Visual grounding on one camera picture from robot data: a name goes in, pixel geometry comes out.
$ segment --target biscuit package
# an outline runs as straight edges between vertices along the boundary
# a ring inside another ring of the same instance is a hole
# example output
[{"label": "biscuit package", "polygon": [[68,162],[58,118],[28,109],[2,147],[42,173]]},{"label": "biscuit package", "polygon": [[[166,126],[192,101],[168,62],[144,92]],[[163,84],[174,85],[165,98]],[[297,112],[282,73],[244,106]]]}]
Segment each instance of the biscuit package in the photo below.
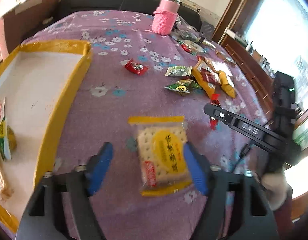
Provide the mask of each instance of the biscuit package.
[{"label": "biscuit package", "polygon": [[163,196],[189,186],[192,181],[183,157],[184,117],[135,116],[128,122],[136,130],[142,196]]}]

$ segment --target red label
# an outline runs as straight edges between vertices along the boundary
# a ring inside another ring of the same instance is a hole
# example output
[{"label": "red label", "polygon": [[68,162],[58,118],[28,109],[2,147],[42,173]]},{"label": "red label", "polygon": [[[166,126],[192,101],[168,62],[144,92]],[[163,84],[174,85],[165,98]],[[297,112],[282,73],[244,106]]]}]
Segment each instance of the red label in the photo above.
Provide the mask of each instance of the red label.
[{"label": "red label", "polygon": [[154,164],[153,162],[150,161],[145,161],[145,169],[146,169],[146,176],[147,176],[147,183],[151,187],[156,186],[156,174],[155,174],[155,169],[154,169]]}]

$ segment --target purple floral tablecloth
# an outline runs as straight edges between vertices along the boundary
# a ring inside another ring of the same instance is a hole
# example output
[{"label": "purple floral tablecloth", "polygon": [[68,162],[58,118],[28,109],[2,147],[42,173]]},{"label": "purple floral tablecloth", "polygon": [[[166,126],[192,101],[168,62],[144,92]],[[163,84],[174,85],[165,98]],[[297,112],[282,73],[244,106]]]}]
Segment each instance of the purple floral tablecloth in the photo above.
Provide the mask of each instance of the purple floral tablecloth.
[{"label": "purple floral tablecloth", "polygon": [[[186,134],[212,164],[229,169],[248,138],[218,123],[210,128],[203,107],[209,98],[202,90],[186,97],[165,90],[180,78],[166,77],[167,67],[194,66],[197,58],[169,36],[151,31],[153,17],[126,11],[76,12],[38,32],[25,42],[83,39],[92,43],[94,57],[68,114],[57,151],[62,162],[58,173],[69,172],[96,154],[105,141],[114,146],[114,157],[102,188],[90,198],[96,218],[108,240],[188,240],[201,215],[206,197],[193,186],[173,195],[145,198],[139,193],[141,172],[129,116],[184,115]],[[219,60],[214,51],[208,56]],[[149,67],[143,76],[123,66],[129,59]],[[230,67],[237,96],[220,87],[221,106],[254,122],[265,115],[256,94],[238,66]],[[242,162],[237,172],[254,161]],[[71,236],[76,236],[69,201],[65,212]]]}]

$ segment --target yellow label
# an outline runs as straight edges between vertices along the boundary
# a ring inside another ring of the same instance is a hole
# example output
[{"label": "yellow label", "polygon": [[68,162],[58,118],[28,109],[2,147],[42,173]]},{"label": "yellow label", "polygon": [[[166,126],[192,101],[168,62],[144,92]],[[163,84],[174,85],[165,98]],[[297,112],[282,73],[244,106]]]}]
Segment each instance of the yellow label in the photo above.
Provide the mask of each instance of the yellow label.
[{"label": "yellow label", "polygon": [[158,162],[170,173],[183,173],[186,163],[181,140],[169,130],[158,131],[153,136],[153,152]]},{"label": "yellow label", "polygon": [[177,91],[186,91],[186,87],[185,86],[179,86],[176,88]]},{"label": "yellow label", "polygon": [[5,121],[1,121],[0,124],[0,138],[4,138],[5,134]]}]

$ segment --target blue gripper pad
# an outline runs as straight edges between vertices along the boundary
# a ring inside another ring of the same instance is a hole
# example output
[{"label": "blue gripper pad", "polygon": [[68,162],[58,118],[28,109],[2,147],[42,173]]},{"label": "blue gripper pad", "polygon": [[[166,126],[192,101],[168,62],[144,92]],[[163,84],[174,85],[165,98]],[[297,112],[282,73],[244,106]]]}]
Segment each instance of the blue gripper pad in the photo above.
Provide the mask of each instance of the blue gripper pad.
[{"label": "blue gripper pad", "polygon": [[92,156],[86,164],[86,190],[94,195],[101,187],[102,181],[113,158],[113,145],[105,142],[97,155]]},{"label": "blue gripper pad", "polygon": [[195,188],[203,195],[208,195],[208,177],[210,162],[203,155],[200,155],[192,143],[184,144],[184,158],[187,168],[190,171]]}]

